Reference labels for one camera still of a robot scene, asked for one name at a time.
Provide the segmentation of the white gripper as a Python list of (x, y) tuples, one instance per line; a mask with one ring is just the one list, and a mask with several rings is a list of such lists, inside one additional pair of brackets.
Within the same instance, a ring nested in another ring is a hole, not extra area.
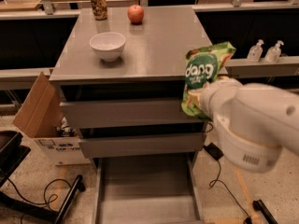
[(242, 84), (233, 78), (216, 80), (203, 90), (188, 90), (188, 104), (201, 107), (205, 115), (213, 119), (214, 115), (224, 107), (224, 104), (234, 98), (235, 93), (241, 87)]

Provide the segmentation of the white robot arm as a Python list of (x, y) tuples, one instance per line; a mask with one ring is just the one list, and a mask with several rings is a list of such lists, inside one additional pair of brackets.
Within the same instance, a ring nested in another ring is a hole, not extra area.
[(187, 95), (190, 105), (212, 119), (222, 152), (234, 165), (264, 173), (283, 148), (299, 154), (299, 95), (228, 77)]

